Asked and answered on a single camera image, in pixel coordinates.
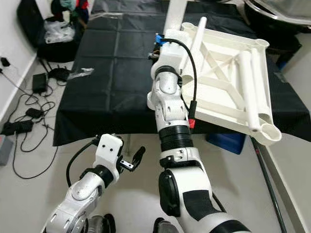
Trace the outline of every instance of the black cloth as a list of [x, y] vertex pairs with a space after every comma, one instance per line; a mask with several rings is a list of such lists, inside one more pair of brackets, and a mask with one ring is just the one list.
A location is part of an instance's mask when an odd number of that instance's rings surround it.
[[[204, 13], [187, 10], [184, 21], [197, 24], [202, 16], [207, 17], [209, 29], [256, 38], [234, 5], [213, 4], [204, 8]], [[156, 133], [155, 113], [146, 104], [152, 87], [152, 63], [147, 54], [164, 22], [163, 13], [128, 13], [90, 20], [73, 71], [90, 67], [95, 70], [89, 76], [68, 81], [56, 115], [55, 146], [103, 133]], [[310, 140], [309, 134], [296, 130], [297, 125], [310, 128], [308, 110], [291, 86], [276, 76], [279, 71], [269, 58], [268, 71], [276, 126], [284, 133]], [[194, 132], [228, 131], [198, 120]]]

